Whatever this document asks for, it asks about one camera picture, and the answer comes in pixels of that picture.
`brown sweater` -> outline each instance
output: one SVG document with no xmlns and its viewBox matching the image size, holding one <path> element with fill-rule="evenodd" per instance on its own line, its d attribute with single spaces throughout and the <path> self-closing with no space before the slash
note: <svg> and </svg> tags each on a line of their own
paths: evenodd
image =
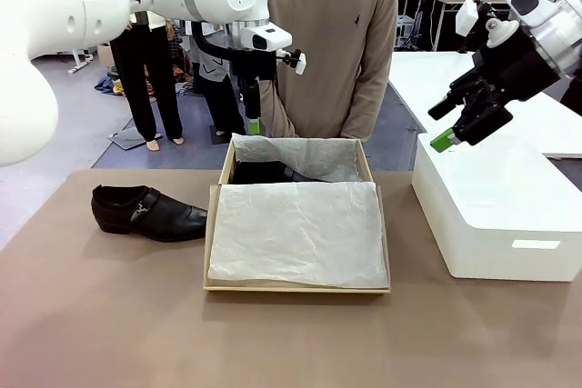
<svg viewBox="0 0 582 388">
<path fill-rule="evenodd" d="M 271 20 L 307 56 L 300 76 L 278 68 L 276 95 L 262 83 L 267 134 L 367 140 L 384 99 L 397 0 L 269 0 Z"/>
</svg>

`black pants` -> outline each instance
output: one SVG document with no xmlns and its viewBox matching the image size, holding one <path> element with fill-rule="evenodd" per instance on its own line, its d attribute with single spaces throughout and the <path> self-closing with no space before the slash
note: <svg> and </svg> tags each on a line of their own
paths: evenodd
<svg viewBox="0 0 582 388">
<path fill-rule="evenodd" d="M 150 31 L 147 25 L 134 25 L 132 30 L 124 31 L 111 42 L 111 52 L 137 131 L 146 141 L 156 138 L 156 119 L 147 94 L 145 65 L 166 135 L 171 140 L 181 138 L 182 122 L 166 28 Z"/>
<path fill-rule="evenodd" d="M 574 111 L 578 115 L 582 115 L 582 78 L 575 77 L 570 82 L 570 87 L 562 96 L 562 104 Z"/>
<path fill-rule="evenodd" d="M 230 134 L 246 134 L 245 120 L 238 110 L 238 102 L 230 77 L 225 77 L 222 82 L 200 77 L 200 87 L 216 130 Z"/>
</svg>

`shoe strap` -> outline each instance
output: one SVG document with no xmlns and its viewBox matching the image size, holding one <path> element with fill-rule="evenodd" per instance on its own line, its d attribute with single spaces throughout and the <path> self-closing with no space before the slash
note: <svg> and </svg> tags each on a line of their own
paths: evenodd
<svg viewBox="0 0 582 388">
<path fill-rule="evenodd" d="M 144 197 L 135 209 L 134 213 L 131 215 L 130 222 L 136 223 L 137 221 L 144 218 L 149 210 L 152 209 L 154 204 L 156 204 L 157 199 L 160 198 L 160 192 L 157 191 L 155 188 L 150 188 L 149 193 Z"/>
</svg>

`shoe buckle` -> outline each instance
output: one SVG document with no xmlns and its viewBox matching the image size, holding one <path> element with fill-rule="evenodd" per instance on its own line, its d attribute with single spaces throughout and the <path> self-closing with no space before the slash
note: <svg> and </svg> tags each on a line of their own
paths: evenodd
<svg viewBox="0 0 582 388">
<path fill-rule="evenodd" d="M 149 211 L 149 208 L 146 208 L 143 204 L 139 204 L 137 206 L 137 211 L 135 211 L 136 214 L 143 214 Z"/>
</svg>

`crumpled paper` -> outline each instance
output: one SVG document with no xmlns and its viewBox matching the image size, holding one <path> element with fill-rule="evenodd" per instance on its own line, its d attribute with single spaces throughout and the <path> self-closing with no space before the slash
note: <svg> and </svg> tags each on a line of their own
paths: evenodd
<svg viewBox="0 0 582 388">
<path fill-rule="evenodd" d="M 387 288 L 376 185 L 223 185 L 208 277 Z"/>
<path fill-rule="evenodd" d="M 303 176 L 326 182 L 360 182 L 357 140 L 265 138 L 233 134 L 236 160 L 242 163 L 280 161 Z"/>
</svg>

